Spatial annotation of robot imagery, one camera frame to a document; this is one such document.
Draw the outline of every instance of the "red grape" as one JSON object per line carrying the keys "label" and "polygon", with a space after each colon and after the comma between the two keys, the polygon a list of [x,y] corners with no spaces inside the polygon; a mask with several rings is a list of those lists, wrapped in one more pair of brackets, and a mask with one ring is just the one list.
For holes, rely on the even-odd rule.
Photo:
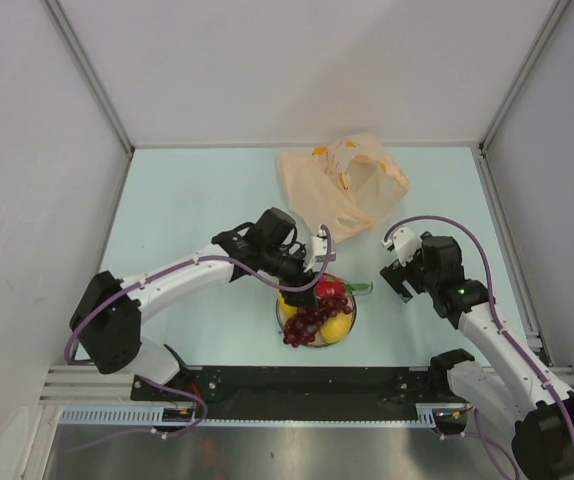
{"label": "red grape", "polygon": [[316,333],[316,325],[307,325],[305,328],[303,328],[303,335],[305,336],[309,336],[309,335],[313,335],[314,333]]}

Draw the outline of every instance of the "metal frame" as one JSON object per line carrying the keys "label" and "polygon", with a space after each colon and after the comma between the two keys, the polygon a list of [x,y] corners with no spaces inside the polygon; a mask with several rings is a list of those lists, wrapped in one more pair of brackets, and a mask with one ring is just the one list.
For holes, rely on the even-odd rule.
{"label": "metal frame", "polygon": [[505,98],[503,98],[503,101],[500,103],[500,107],[494,114],[494,118],[492,119],[491,124],[487,128],[487,131],[485,132],[485,135],[480,142],[480,147],[483,153],[486,153],[487,150],[489,150],[489,146],[494,141],[496,133],[498,133],[498,130],[505,122],[505,118],[507,118],[511,107],[516,102],[518,95],[525,86],[525,82],[529,78],[531,72],[534,70],[538,59],[549,44],[552,35],[556,31],[564,13],[567,11],[567,8],[571,5],[571,3],[572,0],[556,0],[552,8],[549,10],[547,18],[543,22],[543,25],[540,27],[540,30],[534,39],[534,43],[532,43],[531,47],[529,48],[527,56],[523,60],[523,63],[520,65],[518,73],[514,77],[509,90],[505,94]]}
{"label": "metal frame", "polygon": [[[542,346],[540,339],[538,318],[533,306],[531,295],[525,275],[516,251],[515,244],[510,228],[504,214],[502,204],[498,195],[498,191],[494,184],[491,175],[486,152],[493,142],[498,130],[507,118],[512,106],[516,102],[522,88],[528,80],[530,73],[533,71],[538,59],[541,57],[544,49],[548,45],[553,33],[560,24],[564,13],[568,10],[572,0],[557,0],[550,10],[546,21],[539,30],[534,43],[532,44],[525,60],[523,61],[520,69],[514,78],[503,102],[498,108],[492,122],[490,123],[485,135],[480,142],[479,147],[471,145],[463,145],[457,143],[459,146],[469,146],[472,149],[472,154],[476,161],[483,191],[488,202],[489,210],[492,215],[492,220],[496,234],[498,236],[502,254],[506,265],[509,268],[509,276],[512,282],[512,288],[518,300],[518,307],[527,334],[527,339],[530,347],[538,351]],[[61,36],[65,46],[72,55],[83,79],[90,88],[90,92],[97,101],[106,120],[109,122],[112,131],[114,132],[117,140],[120,142],[122,148],[129,158],[132,157],[134,146],[131,144],[123,124],[109,99],[107,91],[102,85],[96,70],[94,69],[91,61],[89,60],[78,36],[76,35],[71,22],[66,16],[66,12],[62,7],[59,0],[42,0],[46,11],[54,23],[59,35]],[[435,145],[434,143],[423,143],[422,145]],[[191,145],[192,147],[200,147],[201,145]],[[552,368],[556,375],[564,382],[568,383],[574,388],[574,372],[571,368]],[[485,371],[490,375],[496,375],[492,368],[485,368]],[[25,456],[24,464],[20,466],[20,477],[23,480],[42,480],[43,475],[47,469],[49,455],[54,444],[56,429],[63,412],[69,412],[69,421],[74,421],[76,417],[75,412],[82,415],[83,421],[87,424],[94,422],[103,422],[104,424],[125,424],[125,417],[112,417],[101,418],[94,416],[97,412],[115,411],[115,412],[136,412],[147,411],[155,416],[165,406],[164,402],[133,402],[130,400],[130,392],[133,382],[133,375],[126,373],[118,373],[114,375],[103,376],[100,375],[93,366],[70,367],[70,366],[54,366],[51,368],[43,393],[41,395],[38,412],[36,416],[36,423],[34,425],[33,436],[27,445],[27,453]],[[178,402],[178,405],[191,407],[190,402]],[[432,425],[433,416],[432,411],[436,408],[440,409],[459,409],[462,404],[417,404],[420,422],[415,425],[417,428],[428,428]],[[127,423],[134,424],[134,418],[127,418]],[[270,426],[322,426],[333,427],[351,426],[347,422],[209,422],[206,421],[205,425],[218,425],[218,426],[254,426],[254,427],[270,427]],[[409,422],[373,422],[368,425],[361,423],[356,426],[368,427],[413,427]]]}
{"label": "metal frame", "polygon": [[480,148],[472,148],[472,156],[476,161],[476,169],[480,183],[483,187],[483,193],[487,200],[487,206],[491,213],[492,223],[496,230],[496,236],[500,243],[500,250],[505,261],[505,265],[509,270],[509,280],[512,289],[516,295],[518,304],[518,311],[520,313],[525,335],[532,350],[538,351],[543,347],[542,339],[540,338],[540,325],[538,322],[538,315],[534,308],[531,294],[527,286],[525,274],[523,272],[522,264],[518,257],[516,244],[514,243],[513,236],[509,229],[507,217],[503,210],[496,184],[489,169],[487,156]]}
{"label": "metal frame", "polygon": [[98,74],[94,69],[94,66],[89,61],[89,57],[87,53],[85,53],[85,49],[83,48],[74,28],[67,18],[65,14],[65,9],[60,4],[59,0],[42,0],[47,14],[49,18],[51,18],[58,34],[62,38],[67,50],[71,54],[74,63],[78,67],[80,73],[82,74],[85,83],[89,87],[92,96],[98,103],[103,116],[109,122],[109,125],[116,135],[116,138],[120,142],[121,146],[125,150],[125,153],[131,158],[134,147],[129,141],[127,137],[127,133],[125,132],[125,128],[123,127],[118,114],[116,113],[116,109],[112,105],[111,101],[109,100],[109,95],[107,95],[107,91],[103,87],[102,82],[98,78]]}

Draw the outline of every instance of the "fruit bowl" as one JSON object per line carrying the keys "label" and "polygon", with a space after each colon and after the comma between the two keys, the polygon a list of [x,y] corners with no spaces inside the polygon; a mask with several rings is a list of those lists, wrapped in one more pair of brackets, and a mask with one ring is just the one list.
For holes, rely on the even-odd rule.
{"label": "fruit bowl", "polygon": [[342,283],[343,280],[326,274],[321,288],[316,290],[317,308],[285,305],[278,294],[276,318],[283,332],[283,343],[321,348],[335,345],[349,335],[356,321],[356,300]]}

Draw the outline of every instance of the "yellow lemon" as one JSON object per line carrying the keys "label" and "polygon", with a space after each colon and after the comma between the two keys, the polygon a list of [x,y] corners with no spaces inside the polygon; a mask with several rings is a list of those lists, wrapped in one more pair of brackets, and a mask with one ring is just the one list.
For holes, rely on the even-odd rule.
{"label": "yellow lemon", "polygon": [[340,313],[320,327],[319,333],[327,343],[338,343],[351,329],[352,314]]}
{"label": "yellow lemon", "polygon": [[280,309],[283,311],[287,318],[293,317],[298,311],[298,307],[292,307],[291,305],[287,305],[285,303],[285,299],[283,298],[283,294],[280,293],[280,290],[278,290],[278,305],[280,305]]}

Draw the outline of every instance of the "white wall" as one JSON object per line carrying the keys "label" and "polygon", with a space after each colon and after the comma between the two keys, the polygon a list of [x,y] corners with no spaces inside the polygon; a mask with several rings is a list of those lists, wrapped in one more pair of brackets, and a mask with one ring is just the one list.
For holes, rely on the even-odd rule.
{"label": "white wall", "polygon": [[63,0],[136,146],[476,142],[554,0]]}
{"label": "white wall", "polygon": [[574,366],[574,2],[490,162],[545,339]]}
{"label": "white wall", "polygon": [[127,165],[38,0],[0,0],[0,427],[33,405]]}

